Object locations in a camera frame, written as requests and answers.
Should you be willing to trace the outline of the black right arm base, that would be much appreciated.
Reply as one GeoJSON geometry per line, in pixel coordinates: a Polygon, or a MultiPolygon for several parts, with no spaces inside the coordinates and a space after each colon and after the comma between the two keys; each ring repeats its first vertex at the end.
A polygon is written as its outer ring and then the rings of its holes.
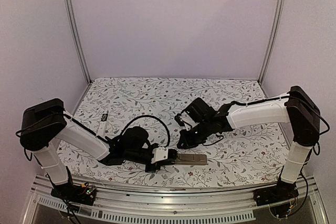
{"type": "Polygon", "coordinates": [[[289,184],[281,180],[278,180],[274,186],[253,191],[253,199],[257,206],[270,206],[271,214],[279,219],[289,216],[298,196],[296,183],[289,184]]]}

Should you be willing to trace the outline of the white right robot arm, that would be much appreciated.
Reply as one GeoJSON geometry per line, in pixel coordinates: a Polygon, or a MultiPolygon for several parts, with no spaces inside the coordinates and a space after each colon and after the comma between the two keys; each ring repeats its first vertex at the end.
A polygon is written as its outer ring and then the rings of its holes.
{"type": "Polygon", "coordinates": [[[179,149],[209,155],[209,170],[195,168],[180,178],[187,185],[247,185],[282,181],[276,201],[293,183],[320,138],[320,110],[299,86],[253,101],[191,102],[176,116],[179,149]]]}

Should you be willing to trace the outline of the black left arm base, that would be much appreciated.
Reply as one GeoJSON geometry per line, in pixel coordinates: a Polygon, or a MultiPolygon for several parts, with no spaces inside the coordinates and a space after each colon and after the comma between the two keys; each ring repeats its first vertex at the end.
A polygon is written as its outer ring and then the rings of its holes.
{"type": "Polygon", "coordinates": [[[53,185],[51,195],[67,202],[93,206],[96,199],[97,189],[94,185],[84,183],[75,185],[68,182],[63,185],[53,185]]]}

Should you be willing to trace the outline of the white slim remote control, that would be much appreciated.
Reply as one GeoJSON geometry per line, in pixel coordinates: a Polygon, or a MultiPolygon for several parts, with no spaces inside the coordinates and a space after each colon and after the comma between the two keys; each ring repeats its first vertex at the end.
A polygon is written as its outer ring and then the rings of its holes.
{"type": "Polygon", "coordinates": [[[98,127],[98,134],[99,135],[104,135],[106,132],[106,127],[107,127],[107,121],[108,121],[108,113],[104,113],[101,117],[99,127],[98,127]]]}

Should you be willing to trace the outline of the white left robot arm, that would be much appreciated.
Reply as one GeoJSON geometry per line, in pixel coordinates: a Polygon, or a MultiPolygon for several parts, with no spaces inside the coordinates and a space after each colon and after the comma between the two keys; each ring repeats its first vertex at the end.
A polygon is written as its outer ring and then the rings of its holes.
{"type": "Polygon", "coordinates": [[[147,131],[138,126],[126,127],[113,139],[98,135],[69,114],[59,98],[27,108],[22,126],[15,134],[67,200],[77,197],[78,188],[69,181],[70,174],[53,147],[54,139],[81,149],[106,166],[132,161],[146,165],[151,172],[159,169],[169,157],[168,148],[151,144],[147,131]]]}

